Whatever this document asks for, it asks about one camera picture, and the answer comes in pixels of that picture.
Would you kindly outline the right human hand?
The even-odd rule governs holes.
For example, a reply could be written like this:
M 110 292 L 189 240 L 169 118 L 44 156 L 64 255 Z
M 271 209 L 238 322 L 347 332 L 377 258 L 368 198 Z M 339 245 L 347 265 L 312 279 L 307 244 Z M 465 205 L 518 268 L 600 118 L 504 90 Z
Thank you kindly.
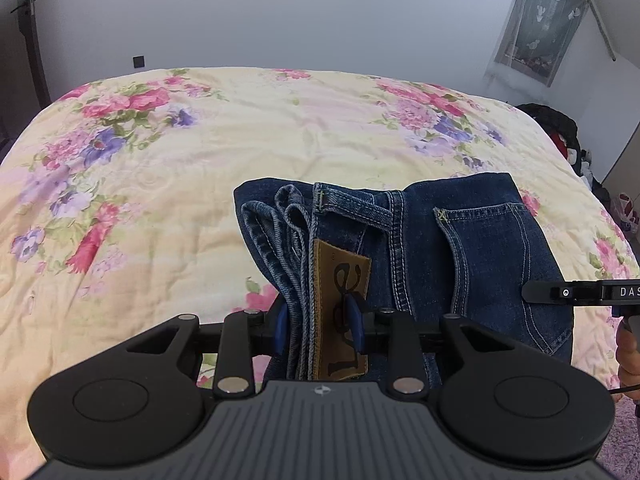
M 616 333 L 616 355 L 618 379 L 622 387 L 638 386 L 640 382 L 640 353 L 636 337 L 626 320 L 620 322 Z

